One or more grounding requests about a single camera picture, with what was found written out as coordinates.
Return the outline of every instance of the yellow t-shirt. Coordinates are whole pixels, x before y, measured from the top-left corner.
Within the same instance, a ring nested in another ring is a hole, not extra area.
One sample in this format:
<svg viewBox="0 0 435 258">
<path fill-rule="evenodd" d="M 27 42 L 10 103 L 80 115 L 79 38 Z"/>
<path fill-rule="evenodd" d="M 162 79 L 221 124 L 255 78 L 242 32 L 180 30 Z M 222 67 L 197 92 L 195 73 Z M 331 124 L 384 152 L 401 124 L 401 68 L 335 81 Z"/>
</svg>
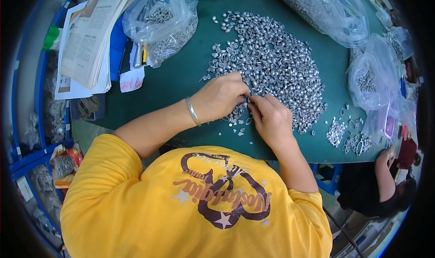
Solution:
<svg viewBox="0 0 435 258">
<path fill-rule="evenodd" d="M 319 193 L 287 190 L 264 161 L 179 148 L 143 173 L 116 136 L 95 138 L 60 212 L 74 257 L 329 257 Z"/>
</svg>

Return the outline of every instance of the silver bangle bracelet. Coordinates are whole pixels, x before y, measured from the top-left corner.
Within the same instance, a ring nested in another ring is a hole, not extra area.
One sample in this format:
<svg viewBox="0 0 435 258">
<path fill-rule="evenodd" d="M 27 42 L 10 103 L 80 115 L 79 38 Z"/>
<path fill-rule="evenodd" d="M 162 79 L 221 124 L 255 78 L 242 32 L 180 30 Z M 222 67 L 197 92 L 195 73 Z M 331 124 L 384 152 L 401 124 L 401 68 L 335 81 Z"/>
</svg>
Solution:
<svg viewBox="0 0 435 258">
<path fill-rule="evenodd" d="M 193 110 L 192 103 L 190 103 L 190 97 L 186 98 L 186 103 L 188 105 L 188 108 L 189 108 L 189 111 L 190 111 L 190 113 L 192 115 L 193 120 L 195 121 L 196 125 L 200 127 L 201 123 L 199 123 L 198 117 L 196 116 L 196 113 Z"/>
</svg>

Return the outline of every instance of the printed graphic on shirt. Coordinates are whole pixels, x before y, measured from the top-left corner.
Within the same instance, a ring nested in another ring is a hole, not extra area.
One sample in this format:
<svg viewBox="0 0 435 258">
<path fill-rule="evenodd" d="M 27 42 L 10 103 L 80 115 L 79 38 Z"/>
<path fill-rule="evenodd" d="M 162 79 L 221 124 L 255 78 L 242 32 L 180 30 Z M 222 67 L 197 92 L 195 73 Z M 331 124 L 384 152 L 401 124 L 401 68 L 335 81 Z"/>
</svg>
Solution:
<svg viewBox="0 0 435 258">
<path fill-rule="evenodd" d="M 188 159 L 191 157 L 200 158 L 213 164 L 221 163 L 226 170 L 226 175 L 220 175 L 216 181 L 213 181 L 213 169 L 210 169 L 206 174 L 189 169 Z M 188 174 L 191 178 L 174 181 L 173 184 L 179 187 L 179 193 L 172 197 L 180 199 L 180 204 L 183 204 L 184 202 L 190 202 L 188 196 L 193 196 L 192 202 L 198 202 L 198 212 L 219 229 L 233 227 L 241 216 L 248 220 L 263 221 L 261 224 L 267 227 L 269 221 L 264 219 L 269 216 L 270 199 L 272 196 L 272 193 L 266 193 L 266 190 L 262 186 L 262 184 L 264 186 L 267 185 L 267 181 L 262 180 L 261 183 L 258 183 L 243 168 L 235 164 L 229 167 L 228 161 L 229 156 L 226 155 L 208 153 L 188 153 L 184 155 L 181 159 L 182 173 Z M 242 176 L 257 192 L 256 195 L 248 195 L 241 188 L 237 190 L 233 189 L 233 178 L 238 175 Z M 221 190 L 221 187 L 227 181 L 229 182 L 227 188 Z M 228 202 L 232 204 L 232 211 L 221 212 L 213 210 L 208 207 L 209 201 L 211 201 L 211 205 L 217 205 L 219 202 Z M 255 213 L 247 212 L 243 207 L 244 205 L 252 207 Z"/>
</svg>

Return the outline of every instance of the blue metal rack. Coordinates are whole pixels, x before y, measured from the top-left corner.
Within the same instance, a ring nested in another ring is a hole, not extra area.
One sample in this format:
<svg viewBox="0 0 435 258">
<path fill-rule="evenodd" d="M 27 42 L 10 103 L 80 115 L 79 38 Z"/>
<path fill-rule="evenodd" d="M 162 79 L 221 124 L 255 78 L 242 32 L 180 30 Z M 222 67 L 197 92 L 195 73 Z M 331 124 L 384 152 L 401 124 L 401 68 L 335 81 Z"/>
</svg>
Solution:
<svg viewBox="0 0 435 258">
<path fill-rule="evenodd" d="M 57 27 L 60 25 L 60 22 L 62 21 L 66 10 L 68 9 L 68 6 L 72 0 L 66 0 L 63 7 L 54 15 L 52 24 L 56 25 Z M 25 27 L 23 37 L 21 39 L 20 46 L 18 48 L 16 63 L 15 63 L 15 70 L 14 75 L 12 79 L 12 130 L 13 130 L 13 143 L 12 146 L 13 149 L 10 151 L 11 158 L 13 159 L 13 163 L 9 165 L 8 169 L 10 172 L 10 179 L 14 182 L 21 178 L 25 177 L 27 180 L 27 183 L 29 184 L 30 190 L 33 193 L 33 196 L 35 198 L 35 201 L 38 205 L 38 207 L 41 209 L 41 211 L 44 213 L 50 224 L 54 227 L 54 229 L 60 234 L 61 230 L 58 225 L 53 222 L 52 218 L 48 214 L 46 208 L 43 206 L 43 203 L 40 200 L 40 197 L 35 192 L 35 189 L 32 185 L 32 182 L 29 177 L 29 172 L 32 171 L 34 168 L 37 168 L 41 164 L 45 164 L 48 172 L 51 176 L 52 170 L 50 166 L 50 157 L 52 152 L 54 151 L 54 148 L 57 147 L 59 144 L 62 144 L 68 148 L 73 146 L 73 139 L 71 138 L 71 127 L 70 127 L 70 121 L 69 121 L 69 107 L 70 107 L 70 101 L 67 100 L 65 103 L 65 114 L 64 114 L 64 122 L 65 122 L 65 140 L 57 143 L 57 144 L 46 144 L 45 134 L 44 134 L 44 127 L 43 127 L 43 110 L 42 110 L 42 102 L 43 102 L 43 87 L 44 87 L 44 79 L 45 79 L 45 71 L 46 71 L 46 64 L 47 59 L 49 56 L 48 51 L 41 51 L 38 65 L 36 69 L 36 78 L 35 78 L 35 93 L 34 93 L 34 112 L 38 116 L 38 131 L 39 131 L 39 137 L 41 141 L 41 146 L 38 146 L 34 148 L 32 151 L 30 151 L 29 154 L 23 156 L 21 149 L 25 148 L 20 143 L 18 139 L 18 132 L 17 132 L 17 78 L 18 78 L 18 68 L 19 68 L 19 61 L 22 58 L 24 46 L 27 42 L 27 38 L 30 34 L 31 27 L 33 23 L 36 20 L 37 14 L 41 10 L 41 7 L 44 5 L 46 0 L 39 0 L 36 4 L 35 9 L 32 11 L 32 14 L 29 17 L 29 20 L 27 22 L 27 25 Z M 63 195 L 62 192 L 59 189 L 56 189 L 57 195 L 59 196 L 61 202 L 63 202 Z M 60 254 L 60 251 L 62 250 L 62 245 L 60 248 L 57 248 L 52 245 L 52 243 L 49 242 L 48 238 L 42 234 L 42 231 L 34 227 L 34 232 L 38 235 L 38 237 L 41 239 L 41 241 L 45 242 L 48 249 L 52 250 L 53 253 L 55 253 L 58 257 L 62 257 Z"/>
<path fill-rule="evenodd" d="M 33 170 L 34 168 L 37 168 L 38 166 L 40 166 L 41 164 L 46 164 L 47 169 L 49 170 L 50 174 L 51 174 L 51 167 L 50 167 L 50 155 L 46 155 L 40 159 L 37 159 L 35 161 L 33 161 L 32 163 L 23 166 L 22 168 L 20 168 L 19 170 L 17 170 L 16 172 L 12 173 L 10 176 L 10 179 L 12 181 L 16 181 L 21 177 L 25 177 L 27 183 L 29 184 L 30 190 L 32 191 L 32 194 L 36 200 L 36 203 L 38 205 L 38 207 L 41 209 L 41 211 L 44 213 L 45 217 L 48 219 L 48 221 L 50 222 L 50 224 L 54 227 L 54 229 L 60 234 L 62 235 L 61 231 L 60 231 L 60 227 L 57 227 L 57 225 L 55 224 L 55 222 L 51 219 L 50 215 L 48 214 L 47 210 L 45 209 L 45 207 L 43 206 L 43 204 L 41 203 L 40 198 L 38 197 L 38 194 L 36 193 L 32 182 L 29 178 L 29 172 L 31 170 Z M 35 234 L 41 239 L 41 241 L 46 243 L 46 246 L 52 250 L 53 253 L 56 253 L 59 257 L 61 257 L 60 255 L 60 251 L 61 249 L 56 250 L 56 248 L 49 242 L 49 240 L 45 237 L 44 234 L 42 234 L 38 229 L 34 228 L 34 232 Z"/>
<path fill-rule="evenodd" d="M 23 54 L 24 45 L 27 43 L 27 37 L 30 33 L 30 29 L 32 27 L 32 24 L 35 22 L 36 15 L 38 14 L 39 10 L 41 9 L 42 5 L 44 4 L 46 0 L 39 0 L 37 3 L 34 11 L 32 12 L 27 25 L 26 29 L 23 34 L 23 38 L 21 40 L 18 53 L 17 53 L 17 59 L 16 59 L 16 66 L 14 70 L 14 76 L 12 80 L 12 129 L 13 129 L 13 146 L 15 146 L 11 153 L 11 158 L 13 159 L 13 163 L 9 166 L 10 172 L 14 172 L 15 170 L 21 168 L 22 166 L 46 155 L 51 154 L 54 150 L 54 148 L 59 144 L 64 144 L 64 141 L 67 141 L 71 138 L 71 126 L 69 121 L 69 107 L 70 107 L 70 101 L 67 100 L 65 103 L 65 114 L 64 114 L 64 123 L 65 123 L 65 138 L 66 140 L 53 144 L 53 145 L 47 145 L 45 140 L 45 133 L 44 133 L 44 125 L 43 125 L 43 110 L 42 110 L 42 101 L 43 101 L 43 88 L 44 88 L 44 77 L 45 77 L 45 71 L 46 71 L 46 64 L 47 59 L 50 54 L 49 51 L 41 51 L 38 65 L 36 69 L 36 78 L 35 78 L 35 93 L 34 93 L 34 112 L 38 116 L 38 132 L 41 142 L 41 147 L 34 148 L 28 155 L 23 156 L 22 155 L 22 146 L 20 147 L 19 139 L 18 139 L 18 133 L 17 133 L 17 107 L 16 107 L 16 99 L 17 99 L 17 73 L 19 68 L 19 60 Z M 60 22 L 62 21 L 66 10 L 68 9 L 68 5 L 70 4 L 72 0 L 66 0 L 63 7 L 54 15 L 52 24 L 59 26 Z"/>
</svg>

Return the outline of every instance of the black hair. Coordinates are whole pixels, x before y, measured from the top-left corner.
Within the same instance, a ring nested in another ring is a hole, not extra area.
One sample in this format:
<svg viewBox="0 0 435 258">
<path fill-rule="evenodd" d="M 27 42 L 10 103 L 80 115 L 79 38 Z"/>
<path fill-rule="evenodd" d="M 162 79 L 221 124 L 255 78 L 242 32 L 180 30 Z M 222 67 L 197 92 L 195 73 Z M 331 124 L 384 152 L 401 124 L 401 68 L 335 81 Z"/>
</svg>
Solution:
<svg viewBox="0 0 435 258">
<path fill-rule="evenodd" d="M 420 162 L 421 162 L 421 156 L 420 156 L 420 154 L 416 153 L 416 155 L 414 157 L 414 165 L 419 166 Z"/>
<path fill-rule="evenodd" d="M 398 207 L 401 212 L 408 209 L 411 205 L 412 201 L 414 201 L 414 197 L 416 196 L 417 191 L 417 182 L 413 178 L 408 178 L 403 186 L 403 192 L 398 196 Z"/>
</svg>

